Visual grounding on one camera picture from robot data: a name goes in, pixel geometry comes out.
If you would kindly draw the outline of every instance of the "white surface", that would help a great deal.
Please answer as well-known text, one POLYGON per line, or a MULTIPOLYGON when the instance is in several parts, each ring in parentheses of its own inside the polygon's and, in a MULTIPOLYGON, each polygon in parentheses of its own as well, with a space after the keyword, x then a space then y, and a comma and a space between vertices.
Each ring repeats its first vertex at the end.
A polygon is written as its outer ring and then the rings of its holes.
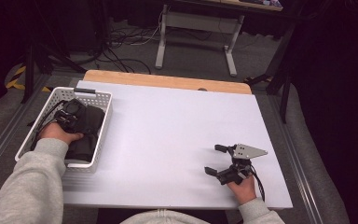
POLYGON ((271 208, 293 207, 253 95, 80 81, 110 91, 113 114, 95 174, 66 173, 64 202, 99 207, 233 209, 232 192, 204 173, 231 164, 215 144, 268 151, 252 163, 271 208))

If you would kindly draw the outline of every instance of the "gray sweatshirt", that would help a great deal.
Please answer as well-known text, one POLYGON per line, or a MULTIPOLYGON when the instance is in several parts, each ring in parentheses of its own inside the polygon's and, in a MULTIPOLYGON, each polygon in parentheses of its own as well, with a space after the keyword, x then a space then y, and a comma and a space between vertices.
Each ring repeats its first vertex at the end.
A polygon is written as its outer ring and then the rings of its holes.
MULTIPOLYGON (((45 138, 25 153, 0 190, 0 223, 62 223, 63 158, 68 146, 45 138)), ((239 207, 244 223, 283 223, 263 201, 254 199, 239 207)), ((123 223, 206 223, 185 214, 157 210, 130 217, 123 223)))

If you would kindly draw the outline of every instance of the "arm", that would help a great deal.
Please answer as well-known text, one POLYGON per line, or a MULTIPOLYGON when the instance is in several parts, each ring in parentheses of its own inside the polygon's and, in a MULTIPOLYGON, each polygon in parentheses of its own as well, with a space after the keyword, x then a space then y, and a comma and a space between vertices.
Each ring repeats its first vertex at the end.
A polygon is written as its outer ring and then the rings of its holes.
POLYGON ((61 223, 63 159, 81 133, 65 133, 57 123, 40 134, 0 190, 0 223, 61 223))
POLYGON ((234 192, 235 197, 241 204, 243 223, 283 223, 278 214, 269 211, 266 204, 257 199, 255 196, 255 178, 251 175, 237 185, 234 182, 228 183, 227 186, 234 192))

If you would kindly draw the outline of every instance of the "person's lap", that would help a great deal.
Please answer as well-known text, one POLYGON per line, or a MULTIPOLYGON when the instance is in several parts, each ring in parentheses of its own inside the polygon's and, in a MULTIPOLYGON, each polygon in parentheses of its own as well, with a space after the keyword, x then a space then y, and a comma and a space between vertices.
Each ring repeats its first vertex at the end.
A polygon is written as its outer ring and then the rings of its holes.
MULTIPOLYGON (((98 211, 97 224, 121 223, 134 215, 153 211, 155 209, 125 209, 125 208, 100 208, 98 211)), ((192 217, 199 218, 209 223, 228 224, 226 212, 223 210, 182 210, 168 209, 171 211, 183 213, 192 217)))

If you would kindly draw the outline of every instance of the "white stand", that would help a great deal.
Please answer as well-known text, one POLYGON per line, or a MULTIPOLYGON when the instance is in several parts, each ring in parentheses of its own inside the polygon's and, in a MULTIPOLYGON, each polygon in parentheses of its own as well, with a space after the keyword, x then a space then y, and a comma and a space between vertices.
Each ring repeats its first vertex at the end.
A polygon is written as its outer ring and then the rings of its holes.
POLYGON ((207 16, 198 16, 179 12, 170 12, 168 6, 164 5, 161 16, 160 40, 158 45, 158 53, 156 58, 156 68, 161 69, 164 60, 164 51, 166 45, 166 28, 167 26, 179 27, 194 30, 203 30, 224 34, 232 34, 231 42, 228 46, 224 46, 226 54, 229 74, 232 77, 237 75, 234 60, 232 58, 232 50, 240 33, 244 16, 239 16, 237 20, 223 19, 207 16))

